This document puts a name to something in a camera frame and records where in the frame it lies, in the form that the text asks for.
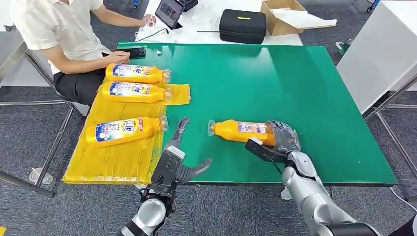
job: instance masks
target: plastic bottle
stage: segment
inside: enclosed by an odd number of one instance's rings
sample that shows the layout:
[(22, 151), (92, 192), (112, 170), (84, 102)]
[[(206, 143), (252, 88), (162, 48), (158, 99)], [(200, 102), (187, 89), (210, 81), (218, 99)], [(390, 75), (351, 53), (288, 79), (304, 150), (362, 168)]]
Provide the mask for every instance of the plastic bottle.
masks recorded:
[(102, 85), (103, 97), (113, 102), (146, 102), (169, 101), (172, 97), (170, 88), (156, 85), (108, 81)]
[(156, 66), (109, 64), (106, 68), (106, 78), (110, 81), (139, 82), (156, 84), (169, 83), (170, 70), (161, 70)]
[(265, 145), (275, 146), (272, 128), (267, 123), (239, 122), (228, 119), (224, 122), (208, 122), (208, 135), (217, 135), (224, 139), (238, 142), (247, 142), (256, 137)]
[(89, 145), (99, 148), (145, 139), (160, 130), (168, 130), (166, 116), (139, 117), (100, 123), (87, 127), (86, 138)]

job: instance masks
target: cardboard box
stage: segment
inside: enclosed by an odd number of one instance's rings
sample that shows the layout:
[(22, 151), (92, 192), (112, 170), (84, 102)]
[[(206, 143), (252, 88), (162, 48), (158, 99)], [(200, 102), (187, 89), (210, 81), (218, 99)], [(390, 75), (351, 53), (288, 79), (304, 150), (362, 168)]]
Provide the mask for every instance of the cardboard box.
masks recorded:
[(277, 19), (271, 9), (291, 8), (292, 10), (305, 11), (304, 7), (297, 0), (267, 0), (262, 2), (261, 12), (265, 13), (267, 19), (267, 31), (270, 35), (283, 35), (290, 33), (302, 33), (302, 29), (296, 29), (287, 23)]

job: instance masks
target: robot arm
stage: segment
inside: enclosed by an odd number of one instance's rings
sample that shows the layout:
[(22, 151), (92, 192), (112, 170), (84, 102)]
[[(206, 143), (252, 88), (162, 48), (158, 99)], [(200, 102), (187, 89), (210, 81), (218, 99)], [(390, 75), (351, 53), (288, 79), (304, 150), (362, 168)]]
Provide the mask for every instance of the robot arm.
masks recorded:
[(270, 121), (275, 149), (252, 138), (245, 148), (265, 161), (285, 164), (281, 192), (284, 200), (294, 199), (312, 236), (380, 236), (371, 226), (360, 223), (334, 203), (324, 188), (310, 157), (300, 151), (297, 133), (289, 125)]
[(178, 124), (173, 138), (167, 143), (151, 177), (151, 184), (140, 189), (138, 212), (118, 236), (154, 236), (164, 225), (166, 217), (174, 213), (176, 188), (188, 183), (193, 177), (206, 171), (211, 159), (193, 168), (182, 165), (185, 153), (179, 149), (182, 133), (189, 119), (184, 117)]

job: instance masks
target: tablet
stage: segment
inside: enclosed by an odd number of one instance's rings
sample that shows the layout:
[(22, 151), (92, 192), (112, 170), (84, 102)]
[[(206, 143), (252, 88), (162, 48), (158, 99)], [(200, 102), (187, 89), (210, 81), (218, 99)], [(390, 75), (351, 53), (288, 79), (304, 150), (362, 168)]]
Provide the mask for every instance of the tablet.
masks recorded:
[(184, 11), (185, 6), (176, 0), (162, 0), (156, 9), (155, 16), (157, 16), (170, 29), (181, 28), (178, 23), (179, 16)]

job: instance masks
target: black pants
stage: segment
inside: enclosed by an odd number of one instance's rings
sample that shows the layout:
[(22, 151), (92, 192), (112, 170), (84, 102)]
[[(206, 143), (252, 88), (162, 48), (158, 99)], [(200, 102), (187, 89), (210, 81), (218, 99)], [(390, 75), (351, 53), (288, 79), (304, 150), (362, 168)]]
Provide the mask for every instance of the black pants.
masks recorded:
[(91, 106), (105, 76), (105, 68), (80, 74), (58, 72), (54, 75), (54, 84), (66, 100)]

